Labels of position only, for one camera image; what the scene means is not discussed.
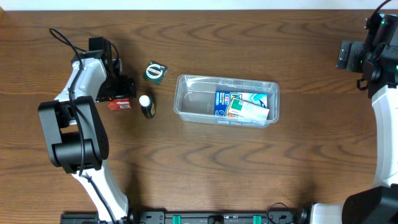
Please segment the red orange packet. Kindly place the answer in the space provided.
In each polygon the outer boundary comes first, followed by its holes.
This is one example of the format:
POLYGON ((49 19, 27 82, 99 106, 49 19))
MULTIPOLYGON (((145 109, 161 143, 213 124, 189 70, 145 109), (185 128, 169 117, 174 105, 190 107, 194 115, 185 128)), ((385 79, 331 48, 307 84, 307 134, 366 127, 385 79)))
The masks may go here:
POLYGON ((117 100, 111 100, 108 104, 108 108, 111 111, 115 110, 126 110, 132 108, 132 102, 130 98, 121 98, 117 100))

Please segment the blue Kool Fever box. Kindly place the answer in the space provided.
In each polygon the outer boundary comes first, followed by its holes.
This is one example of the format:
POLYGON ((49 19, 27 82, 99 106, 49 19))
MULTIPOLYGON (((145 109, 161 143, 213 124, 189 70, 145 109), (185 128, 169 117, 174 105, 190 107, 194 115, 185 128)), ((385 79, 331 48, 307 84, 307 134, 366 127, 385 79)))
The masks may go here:
POLYGON ((229 104, 233 98, 247 101, 249 103, 267 108, 267 94, 265 93, 245 93, 233 91, 217 91, 215 93, 215 111, 214 115, 226 116, 229 118, 239 117, 239 115, 228 112, 229 104))

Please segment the white green medicine box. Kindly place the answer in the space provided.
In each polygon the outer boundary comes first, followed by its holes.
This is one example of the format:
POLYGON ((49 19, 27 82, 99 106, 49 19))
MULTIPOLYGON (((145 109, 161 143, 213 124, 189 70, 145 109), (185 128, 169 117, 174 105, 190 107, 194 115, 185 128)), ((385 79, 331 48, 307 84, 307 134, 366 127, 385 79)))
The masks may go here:
POLYGON ((266 120, 269 114, 269 109, 255 105, 253 103, 233 98, 228 106, 228 114, 240 116, 246 119, 266 120))

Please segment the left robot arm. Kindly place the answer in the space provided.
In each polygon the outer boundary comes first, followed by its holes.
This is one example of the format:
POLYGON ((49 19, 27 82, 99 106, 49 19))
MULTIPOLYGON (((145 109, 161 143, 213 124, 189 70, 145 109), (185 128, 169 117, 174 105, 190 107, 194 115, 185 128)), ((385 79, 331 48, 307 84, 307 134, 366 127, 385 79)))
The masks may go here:
POLYGON ((72 216, 73 223, 135 221, 109 168, 109 141, 96 108, 97 102, 122 101, 128 109, 136 97, 134 79, 122 75, 121 60, 112 56, 115 49, 104 37, 90 38, 88 50, 72 59, 73 71, 62 92, 38 108, 51 163, 79 181, 98 211, 93 218, 72 216))

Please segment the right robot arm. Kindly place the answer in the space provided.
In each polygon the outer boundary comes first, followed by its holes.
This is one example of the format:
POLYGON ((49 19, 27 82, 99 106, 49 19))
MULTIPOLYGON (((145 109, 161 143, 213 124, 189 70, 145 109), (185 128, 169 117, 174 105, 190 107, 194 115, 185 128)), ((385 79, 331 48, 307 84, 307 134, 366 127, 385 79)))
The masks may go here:
POLYGON ((360 73, 357 88, 371 99, 377 127, 373 186, 342 204, 314 203, 298 223, 397 223, 397 16, 374 11, 364 28, 364 42, 342 42, 336 66, 360 73))

